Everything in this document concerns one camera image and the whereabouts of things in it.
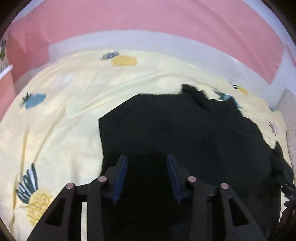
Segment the black large coat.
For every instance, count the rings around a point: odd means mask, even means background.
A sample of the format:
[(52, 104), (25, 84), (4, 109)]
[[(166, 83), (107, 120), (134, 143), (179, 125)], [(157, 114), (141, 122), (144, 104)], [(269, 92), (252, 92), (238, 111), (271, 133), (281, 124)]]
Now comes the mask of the black large coat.
[(106, 240), (186, 240), (189, 207), (174, 198), (166, 157), (206, 184), (227, 183), (275, 240), (281, 191), (293, 181), (280, 144), (271, 148), (235, 101), (208, 99), (190, 85), (179, 94), (139, 94), (99, 119), (102, 173), (121, 155), (128, 167), (116, 203), (102, 199)]

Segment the pink speckled pillow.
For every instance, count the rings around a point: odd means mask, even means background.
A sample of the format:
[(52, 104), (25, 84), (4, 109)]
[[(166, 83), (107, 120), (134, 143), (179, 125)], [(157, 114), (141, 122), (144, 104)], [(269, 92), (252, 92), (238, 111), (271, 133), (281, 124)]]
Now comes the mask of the pink speckled pillow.
[(295, 169), (296, 161), (296, 128), (291, 126), (287, 129), (287, 148), (292, 163), (292, 167)]

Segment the yellow pineapple print bedsheet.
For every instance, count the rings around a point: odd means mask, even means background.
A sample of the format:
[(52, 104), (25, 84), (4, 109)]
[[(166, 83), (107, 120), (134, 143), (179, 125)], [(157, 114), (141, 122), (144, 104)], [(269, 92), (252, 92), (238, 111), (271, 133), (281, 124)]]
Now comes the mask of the yellow pineapple print bedsheet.
[(197, 64), (141, 51), (103, 50), (65, 57), (32, 78), (1, 121), (1, 218), (17, 240), (26, 240), (41, 215), (68, 182), (86, 184), (101, 171), (98, 119), (140, 93), (177, 94), (183, 84), (210, 99), (235, 98), (286, 161), (287, 127), (279, 111)]

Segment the white bed headboard panel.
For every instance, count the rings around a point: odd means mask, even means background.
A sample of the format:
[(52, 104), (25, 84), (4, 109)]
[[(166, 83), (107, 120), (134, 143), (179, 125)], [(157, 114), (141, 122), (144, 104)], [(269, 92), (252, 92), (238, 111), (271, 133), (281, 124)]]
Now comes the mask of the white bed headboard panel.
[(83, 50), (135, 50), (178, 58), (221, 76), (256, 95), (272, 90), (259, 74), (236, 58), (188, 38), (143, 30), (103, 31), (72, 37), (48, 46), (51, 61)]

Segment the pineapple print hanging cloth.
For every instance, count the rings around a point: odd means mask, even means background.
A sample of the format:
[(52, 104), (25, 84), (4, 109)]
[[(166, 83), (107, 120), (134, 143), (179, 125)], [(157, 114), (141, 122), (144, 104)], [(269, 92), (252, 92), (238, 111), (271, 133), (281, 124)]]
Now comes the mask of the pineapple print hanging cloth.
[(9, 63), (8, 57), (7, 57), (7, 52), (6, 52), (7, 42), (8, 42), (7, 38), (3, 37), (1, 39), (0, 78), (3, 78), (6, 74), (8, 74), (13, 69), (13, 65)]

